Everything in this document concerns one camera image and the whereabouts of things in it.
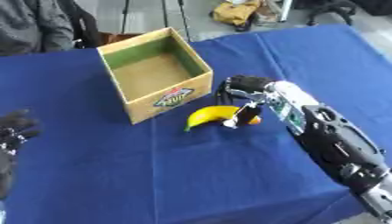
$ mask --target table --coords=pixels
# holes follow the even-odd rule
[[[192,43],[214,69],[294,81],[392,149],[392,66],[351,28]],[[0,59],[0,113],[30,108],[41,137],[18,156],[9,224],[333,223],[362,212],[268,110],[262,125],[183,131],[206,96],[134,126],[96,50]],[[391,154],[388,163],[392,165]]]

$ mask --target yellow banana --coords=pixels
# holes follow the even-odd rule
[[[230,119],[238,109],[239,107],[235,106],[210,106],[201,108],[188,117],[185,131],[189,131],[192,127],[202,123]],[[262,119],[259,116],[256,116],[249,124],[258,124],[261,120]]]

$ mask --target black chair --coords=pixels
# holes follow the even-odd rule
[[[74,0],[58,0],[73,27],[75,48],[94,48],[102,45],[96,19]]]
[[[352,25],[351,16],[356,13],[356,5],[347,0],[297,0],[294,7],[311,9],[308,25],[316,25],[316,17],[329,12],[337,13],[348,25]]]

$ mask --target open wooden crate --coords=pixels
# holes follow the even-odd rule
[[[172,28],[98,50],[132,123],[211,92],[211,68]]]

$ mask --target person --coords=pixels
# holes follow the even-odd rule
[[[0,1],[0,56],[65,51],[73,38],[57,0]]]

